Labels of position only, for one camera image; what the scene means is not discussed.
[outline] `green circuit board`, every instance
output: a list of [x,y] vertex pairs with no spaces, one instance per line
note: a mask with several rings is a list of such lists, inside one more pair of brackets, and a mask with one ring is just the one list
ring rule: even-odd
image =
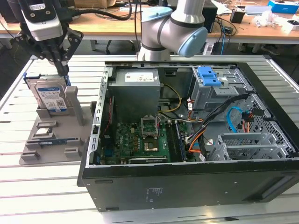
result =
[[[144,130],[153,130],[152,127],[147,127],[144,123]],[[141,123],[124,124],[118,123],[115,135],[115,147],[104,148],[102,159],[105,163],[119,164],[130,158],[150,158],[150,157],[163,157],[171,162],[170,151],[168,148],[166,123],[160,122],[158,124],[159,137],[142,138]],[[187,127],[185,123],[179,124],[181,136],[187,134]]]
[[142,138],[141,124],[122,124],[119,123],[116,130],[116,157],[145,157],[145,156],[162,156],[169,158],[169,150],[167,144],[167,136],[165,124],[160,124],[160,136],[154,140],[158,143],[157,151],[145,151],[144,143],[146,139]]

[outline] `chip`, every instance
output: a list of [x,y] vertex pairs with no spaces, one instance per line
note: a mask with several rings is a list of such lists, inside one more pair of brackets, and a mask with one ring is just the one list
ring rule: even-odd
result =
[[159,142],[157,139],[145,139],[144,140],[144,151],[145,152],[157,152]]

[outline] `light blue robot joint cap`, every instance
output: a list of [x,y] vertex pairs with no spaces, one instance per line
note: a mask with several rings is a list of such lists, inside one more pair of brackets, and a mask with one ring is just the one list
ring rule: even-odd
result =
[[178,55],[192,57],[199,53],[200,49],[206,42],[207,29],[200,27],[190,34],[178,49]]
[[149,7],[142,12],[142,22],[156,20],[168,16],[172,13],[169,7]]

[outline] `blue box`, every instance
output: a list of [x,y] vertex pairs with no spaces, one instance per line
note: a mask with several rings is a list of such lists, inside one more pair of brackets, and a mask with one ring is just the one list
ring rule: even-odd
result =
[[268,6],[272,6],[273,13],[295,14],[299,5],[292,1],[269,1]]

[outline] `desk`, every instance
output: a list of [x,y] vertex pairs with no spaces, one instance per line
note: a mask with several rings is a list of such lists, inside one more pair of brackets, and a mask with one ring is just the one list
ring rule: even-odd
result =
[[[127,12],[117,12],[117,15],[127,14]],[[292,15],[281,14],[290,18]],[[222,18],[229,20],[229,15],[223,15]],[[274,43],[274,44],[299,44],[299,31],[291,31],[285,34],[278,25],[275,28],[261,27],[257,28],[251,23],[253,16],[245,15],[241,24],[235,24],[238,31],[230,42],[233,43]],[[84,14],[74,20],[70,27],[84,33],[86,40],[135,40],[134,20],[111,21],[97,17],[95,14]],[[7,29],[12,34],[20,31],[18,24],[8,24]],[[208,34],[207,45],[204,54],[211,54],[214,43],[220,37],[220,28],[218,24],[214,25],[212,33]],[[140,40],[140,22],[137,22],[137,35]],[[6,30],[0,26],[0,38],[11,38]]]
[[[69,61],[70,81],[78,100],[89,106],[97,99],[106,60],[135,60],[133,56],[74,56]],[[172,60],[186,61],[173,56]],[[299,86],[263,56],[196,56],[191,61],[246,62],[299,127]],[[47,61],[29,60],[0,101],[0,223],[1,224],[112,224],[112,223],[297,223],[299,184],[269,203],[192,208],[111,211],[99,213],[86,188],[76,186],[79,162],[20,166],[37,113],[36,99],[22,79],[26,71],[55,71]]]

